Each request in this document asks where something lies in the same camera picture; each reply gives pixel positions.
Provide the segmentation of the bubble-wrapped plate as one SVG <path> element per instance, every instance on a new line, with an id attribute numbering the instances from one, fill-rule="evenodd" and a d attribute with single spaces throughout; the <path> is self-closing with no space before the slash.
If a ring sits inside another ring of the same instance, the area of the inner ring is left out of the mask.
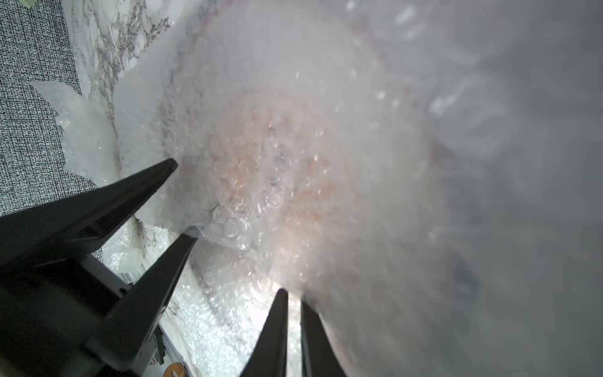
<path id="1" fill-rule="evenodd" d="M 168 31 L 147 220 L 255 250 L 326 320 L 353 375 L 464 376 L 464 264 L 426 100 L 443 1 L 217 1 Z"/>

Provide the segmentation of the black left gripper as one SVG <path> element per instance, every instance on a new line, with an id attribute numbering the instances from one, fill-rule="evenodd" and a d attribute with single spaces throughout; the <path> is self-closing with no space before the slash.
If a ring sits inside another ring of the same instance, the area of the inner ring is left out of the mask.
<path id="1" fill-rule="evenodd" d="M 177 167 L 169 158 L 1 217 L 1 272 L 43 265 L 1 279 L 6 367 L 26 376 L 142 376 L 163 364 L 163 334 L 155 328 L 198 238 L 180 235 L 132 289 L 92 256 L 66 259 L 100 249 Z"/>

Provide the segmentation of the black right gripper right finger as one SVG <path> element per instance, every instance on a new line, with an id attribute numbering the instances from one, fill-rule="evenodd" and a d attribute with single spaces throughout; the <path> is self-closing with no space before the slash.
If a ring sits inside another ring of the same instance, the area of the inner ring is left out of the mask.
<path id="1" fill-rule="evenodd" d="M 304 377 L 346 377 L 324 330 L 319 314 L 301 302 L 301 371 Z"/>

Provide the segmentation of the clear bubble wrap sheet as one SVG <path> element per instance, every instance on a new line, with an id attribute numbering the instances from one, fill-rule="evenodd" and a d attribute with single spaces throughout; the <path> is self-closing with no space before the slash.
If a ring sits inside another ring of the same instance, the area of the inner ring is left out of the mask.
<path id="1" fill-rule="evenodd" d="M 102 248 L 103 263 L 136 283 L 177 239 L 175 232 L 132 218 Z M 194 376 L 243 371 L 280 285 L 255 250 L 200 239 L 177 282 L 160 326 Z"/>

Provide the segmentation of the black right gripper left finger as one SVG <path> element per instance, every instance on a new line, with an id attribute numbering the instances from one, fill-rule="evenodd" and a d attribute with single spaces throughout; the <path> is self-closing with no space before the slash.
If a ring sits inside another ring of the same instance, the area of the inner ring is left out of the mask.
<path id="1" fill-rule="evenodd" d="M 271 305 L 254 351 L 240 377 L 287 375 L 288 292 L 281 288 Z"/>

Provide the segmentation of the plate bubble wrap sheet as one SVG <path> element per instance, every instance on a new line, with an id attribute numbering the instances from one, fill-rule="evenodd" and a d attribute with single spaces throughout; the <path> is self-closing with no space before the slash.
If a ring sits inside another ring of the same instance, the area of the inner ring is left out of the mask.
<path id="1" fill-rule="evenodd" d="M 351 376 L 602 374 L 600 1 L 65 1 L 66 170 L 178 168 L 104 249 L 200 238 L 163 327 L 238 375 L 275 292 Z"/>

